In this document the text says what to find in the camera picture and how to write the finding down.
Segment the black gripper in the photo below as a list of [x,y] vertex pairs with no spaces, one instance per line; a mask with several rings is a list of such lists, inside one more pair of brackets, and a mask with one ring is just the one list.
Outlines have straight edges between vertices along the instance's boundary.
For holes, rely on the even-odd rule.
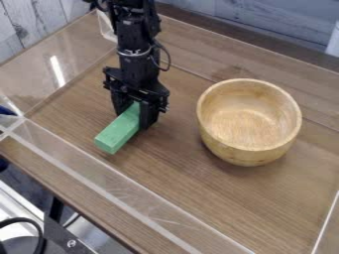
[[116,115],[120,115],[131,106],[132,102],[139,103],[139,127],[147,130],[158,121],[159,112],[168,109],[170,90],[158,79],[148,79],[139,85],[128,83],[122,78],[122,70],[116,67],[103,68],[103,87],[111,93],[111,101]]

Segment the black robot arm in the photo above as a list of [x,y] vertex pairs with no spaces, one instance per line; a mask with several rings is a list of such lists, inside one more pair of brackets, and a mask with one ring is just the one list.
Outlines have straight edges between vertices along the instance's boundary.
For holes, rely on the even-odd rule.
[[111,93],[116,115],[136,103],[139,128],[148,129],[167,111],[170,90],[159,80],[160,51],[168,53],[156,40],[160,17],[154,0],[107,0],[106,12],[118,38],[119,67],[103,69],[103,87]]

